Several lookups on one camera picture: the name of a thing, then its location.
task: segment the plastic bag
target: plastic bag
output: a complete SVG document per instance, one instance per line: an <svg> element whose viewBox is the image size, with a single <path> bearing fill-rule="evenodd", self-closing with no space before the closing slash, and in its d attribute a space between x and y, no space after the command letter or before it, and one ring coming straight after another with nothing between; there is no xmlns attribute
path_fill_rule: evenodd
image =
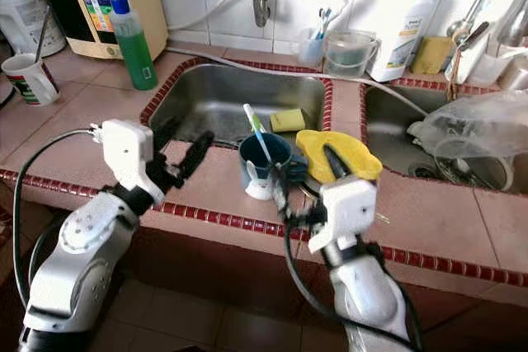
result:
<svg viewBox="0 0 528 352"><path fill-rule="evenodd" d="M528 152L528 91L469 96L442 106L408 133L435 157L513 157Z"/></svg>

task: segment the stainless steel sink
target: stainless steel sink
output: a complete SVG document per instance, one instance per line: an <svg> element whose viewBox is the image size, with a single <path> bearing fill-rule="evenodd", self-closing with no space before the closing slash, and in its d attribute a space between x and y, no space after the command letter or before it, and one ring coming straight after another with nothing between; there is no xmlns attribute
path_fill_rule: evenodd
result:
<svg viewBox="0 0 528 352"><path fill-rule="evenodd" d="M392 87L427 112L446 103L446 94L420 88ZM435 159L422 148L413 144L407 128L415 121L423 120L414 109L395 97L374 87L365 92L367 144L371 152L389 169L404 175L430 179L446 178L452 169L439 171ZM478 175L477 185L497 188L504 185L504 168L493 157L465 158L473 173ZM509 189L514 193L528 193L528 156L517 156L512 161L514 177Z"/></svg>
<svg viewBox="0 0 528 352"><path fill-rule="evenodd" d="M446 94L441 91L393 89L425 111L446 103ZM404 175L440 178L434 158L413 144L413 137L407 134L410 124L423 120L420 113L373 87L367 88L365 107L369 148L385 166Z"/></svg>
<svg viewBox="0 0 528 352"><path fill-rule="evenodd" d="M210 129L217 143L239 143L251 133L242 108L251 104L267 130L270 115L302 109L306 128L321 129L324 85L311 77L282 77L215 63L187 69L150 119L156 133L170 124L171 138L193 141ZM283 134L295 141L295 133Z"/></svg>

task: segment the bottle cap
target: bottle cap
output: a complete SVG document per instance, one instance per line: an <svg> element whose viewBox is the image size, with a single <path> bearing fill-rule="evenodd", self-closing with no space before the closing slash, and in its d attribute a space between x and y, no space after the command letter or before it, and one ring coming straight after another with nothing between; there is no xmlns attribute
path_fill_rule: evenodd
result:
<svg viewBox="0 0 528 352"><path fill-rule="evenodd" d="M110 3L115 14L126 14L130 11L128 0L110 0Z"/></svg>

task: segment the blue mug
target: blue mug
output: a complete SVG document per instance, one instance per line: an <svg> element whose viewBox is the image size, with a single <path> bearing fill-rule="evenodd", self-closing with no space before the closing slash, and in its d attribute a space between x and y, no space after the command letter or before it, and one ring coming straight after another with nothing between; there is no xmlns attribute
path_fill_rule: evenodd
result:
<svg viewBox="0 0 528 352"><path fill-rule="evenodd" d="M285 170L288 181L301 182L306 177L308 160L293 154L281 136L263 133L262 137L271 159ZM255 135L245 138L238 147L242 173L242 188L255 199L271 199L270 163Z"/></svg>

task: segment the tiled countertop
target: tiled countertop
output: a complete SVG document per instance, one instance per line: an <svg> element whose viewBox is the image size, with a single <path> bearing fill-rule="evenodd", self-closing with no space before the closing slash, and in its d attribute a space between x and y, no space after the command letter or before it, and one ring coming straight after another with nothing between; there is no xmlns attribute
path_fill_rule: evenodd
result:
<svg viewBox="0 0 528 352"><path fill-rule="evenodd" d="M228 59L296 65L290 56L179 45ZM155 63L159 87L190 58L163 53ZM121 62L87 59L69 49L45 62L59 84L60 99L50 106L30 108L16 96L0 111L0 179L8 185L14 172L47 139L110 118L139 120L158 91L130 88ZM2 78L0 84L7 84ZM422 82L424 78L407 76L399 83L431 87ZM435 81L435 87L442 84L441 77L429 81ZM335 80L332 84L332 129L361 138L360 85ZM176 162L185 147L186 143L171 142L164 152ZM182 190L172 190L166 204L145 214L143 225L282 254L273 203L245 195L238 185L238 172L235 151L212 148ZM103 162L101 146L82 137L58 143L29 173L33 177L24 189L26 199L66 209L77 208L96 189L115 183ZM296 205L305 201L300 191L293 192L292 200ZM486 293L496 300L510 301L515 295L516 303L528 305L528 223L523 221L523 209L528 210L524 197L384 170L377 210L389 218L389 224L377 222L366 237L384 247L393 272L410 283L472 295ZM300 259L321 260L311 256L302 242L296 241L294 249Z"/></svg>

